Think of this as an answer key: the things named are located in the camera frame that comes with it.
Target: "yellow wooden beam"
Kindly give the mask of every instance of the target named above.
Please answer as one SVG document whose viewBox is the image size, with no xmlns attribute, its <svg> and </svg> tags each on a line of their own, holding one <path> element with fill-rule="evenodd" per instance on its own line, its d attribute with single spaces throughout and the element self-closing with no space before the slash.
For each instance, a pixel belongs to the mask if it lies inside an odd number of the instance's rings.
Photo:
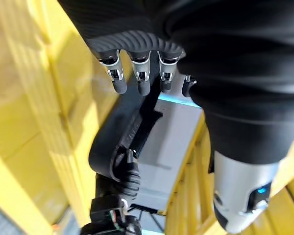
<svg viewBox="0 0 294 235">
<path fill-rule="evenodd" d="M 180 185 L 179 185 L 179 193 L 177 194 L 177 202 L 178 202 L 178 213 L 180 215 L 180 219 L 178 221 L 176 221 L 179 226 L 178 226 L 178 230 L 179 230 L 179 233 L 178 234 L 187 234 L 186 233 L 186 227 L 187 227 L 187 220 L 185 219 L 186 218 L 186 198 L 185 198 L 185 193 L 184 193 L 184 190 L 185 190 L 185 183 L 184 182 L 181 182 Z"/>
<path fill-rule="evenodd" d="M 294 234 L 294 201 L 286 188 L 272 198 L 267 212 L 276 235 Z"/>
<path fill-rule="evenodd" d="M 0 20 L 22 86 L 42 132 L 68 201 L 80 225 L 90 221 L 80 172 L 61 119 L 61 107 L 47 55 L 44 1 L 0 0 Z"/>
<path fill-rule="evenodd" d="M 193 157 L 191 163 L 187 164 L 185 167 L 185 186 L 186 186 L 186 202 L 187 202 L 187 217 L 188 217 L 188 233 L 194 234 L 196 227 L 200 225 L 200 216 L 198 216 L 198 203 L 199 203 L 199 190 L 197 184 L 197 178 L 192 177 L 196 175 L 197 168 L 194 162 L 196 158 Z"/>
<path fill-rule="evenodd" d="M 33 203 L 0 156 L 0 209 L 25 234 L 51 235 L 52 227 Z"/>
<path fill-rule="evenodd" d="M 202 136 L 194 149 L 194 158 L 196 161 L 197 180 L 199 188 L 200 214 L 201 222 L 203 223 L 212 214 L 212 192 L 214 175 L 208 174 L 210 162 L 210 139 L 206 128 L 202 132 Z"/>
</svg>

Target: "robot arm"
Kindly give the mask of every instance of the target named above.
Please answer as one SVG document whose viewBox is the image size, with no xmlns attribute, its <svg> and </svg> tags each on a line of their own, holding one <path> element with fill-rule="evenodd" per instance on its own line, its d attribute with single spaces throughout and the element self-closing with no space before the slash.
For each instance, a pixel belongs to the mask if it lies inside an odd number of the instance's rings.
<svg viewBox="0 0 294 235">
<path fill-rule="evenodd" d="M 159 51 L 163 92 L 175 66 L 192 75 L 183 94 L 205 111 L 216 217 L 230 233 L 246 228 L 267 206 L 294 140 L 294 0 L 59 2 L 118 93 L 126 91 L 119 49 L 142 95 L 150 50 Z"/>
<path fill-rule="evenodd" d="M 159 2 L 147 10 L 184 48 L 178 69 L 205 111 L 216 217 L 239 233 L 266 208 L 294 140 L 294 0 Z"/>
</svg>

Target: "robotic finger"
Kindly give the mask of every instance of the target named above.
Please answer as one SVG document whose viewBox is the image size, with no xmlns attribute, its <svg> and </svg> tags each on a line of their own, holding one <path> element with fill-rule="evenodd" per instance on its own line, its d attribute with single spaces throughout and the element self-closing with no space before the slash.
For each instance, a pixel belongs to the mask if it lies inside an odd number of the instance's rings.
<svg viewBox="0 0 294 235">
<path fill-rule="evenodd" d="M 218 151 L 214 158 L 216 218 L 226 231 L 240 233 L 267 208 L 279 162 L 242 163 Z"/>
<path fill-rule="evenodd" d="M 127 211 L 135 200 L 140 186 L 140 175 L 133 150 L 120 153 L 114 165 L 120 182 L 96 175 L 96 197 L 90 209 L 91 223 L 81 235 L 141 235 L 139 220 Z"/>
<path fill-rule="evenodd" d="M 127 85 L 119 53 L 119 50 L 112 50 L 98 53 L 97 57 L 99 62 L 105 66 L 107 74 L 112 80 L 114 90 L 119 94 L 124 94 L 127 90 Z"/>
<path fill-rule="evenodd" d="M 159 55 L 159 73 L 160 73 L 160 90 L 168 93 L 172 88 L 172 79 L 176 71 L 176 64 L 182 53 L 164 53 L 158 51 Z"/>
<path fill-rule="evenodd" d="M 127 52 L 132 61 L 138 91 L 143 96 L 148 95 L 150 92 L 150 53 L 151 50 L 139 53 Z"/>
<path fill-rule="evenodd" d="M 190 75 L 185 75 L 183 87 L 182 87 L 182 94 L 185 97 L 190 97 L 190 88 L 192 85 L 196 84 L 197 81 Z"/>
</svg>

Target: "yellow wall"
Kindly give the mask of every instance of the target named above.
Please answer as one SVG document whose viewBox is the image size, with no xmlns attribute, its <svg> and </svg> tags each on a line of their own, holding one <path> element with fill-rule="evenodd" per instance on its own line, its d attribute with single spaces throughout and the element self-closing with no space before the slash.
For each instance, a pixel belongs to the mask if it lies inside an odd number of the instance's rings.
<svg viewBox="0 0 294 235">
<path fill-rule="evenodd" d="M 0 158 L 46 221 L 55 222 L 68 200 L 28 103 L 1 21 Z M 13 194 L 11 191 L 11 203 L 17 203 Z"/>
</svg>

